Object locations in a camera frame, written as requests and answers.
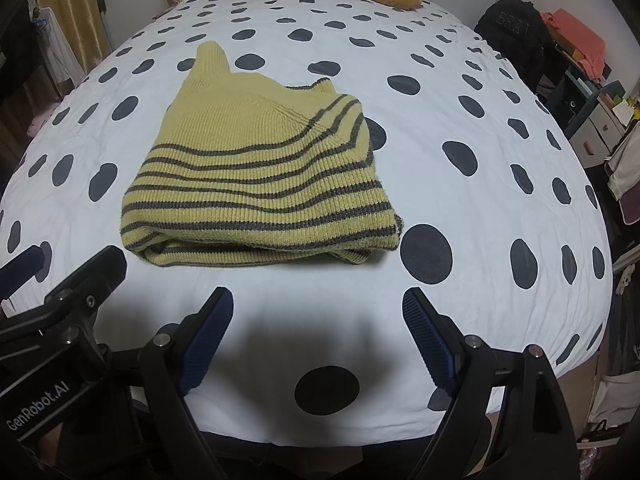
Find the bed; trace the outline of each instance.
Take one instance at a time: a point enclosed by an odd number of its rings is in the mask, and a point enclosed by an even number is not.
[[[427,0],[415,11],[368,0],[183,0],[133,35],[64,99],[8,184],[0,264],[36,244],[46,266],[5,310],[37,306],[101,248],[122,246],[122,196],[208,40],[232,70],[288,86],[329,77],[360,99],[405,228],[397,251],[360,266],[316,256],[160,268],[127,253],[127,278],[95,325],[113,349],[143,345],[216,286],[234,295],[209,373],[187,397],[201,430],[302,447],[433,433],[448,399],[402,319],[411,286],[494,348],[539,344],[557,375],[595,352],[612,272],[593,189],[513,66]],[[494,391],[488,409],[499,404]]]

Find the yellow knit garment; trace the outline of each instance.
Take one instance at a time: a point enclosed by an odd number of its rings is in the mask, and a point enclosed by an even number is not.
[[[327,79],[287,88],[198,48],[122,200],[123,245],[158,266],[248,266],[398,247],[360,102]]]

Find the yellow satin curtain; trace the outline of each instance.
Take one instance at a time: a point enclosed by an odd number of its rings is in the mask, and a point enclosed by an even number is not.
[[[96,0],[38,0],[51,7],[80,66],[89,73],[111,50]]]

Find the yellow sweater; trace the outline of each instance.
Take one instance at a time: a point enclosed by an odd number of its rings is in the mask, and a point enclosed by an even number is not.
[[[401,229],[357,99],[327,78],[231,73],[209,41],[124,195],[120,233],[158,266],[247,266],[327,252],[359,264]]]

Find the white bedsheet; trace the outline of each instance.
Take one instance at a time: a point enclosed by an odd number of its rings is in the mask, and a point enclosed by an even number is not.
[[[201,429],[288,446],[433,433],[442,413],[428,408],[434,385],[402,320],[411,286],[496,348],[539,344],[557,374],[595,351],[612,274],[587,177],[510,63],[428,2],[403,12],[365,0],[184,0],[136,34],[65,98],[2,197],[0,263],[31,244],[50,261],[12,297],[16,312],[122,246],[122,195],[207,40],[232,70],[289,86],[328,74],[358,97],[380,126],[370,122],[378,175],[406,227],[400,249],[361,266],[161,269],[127,253],[127,278],[95,325],[113,349],[143,345],[218,285],[234,295],[187,398]]]

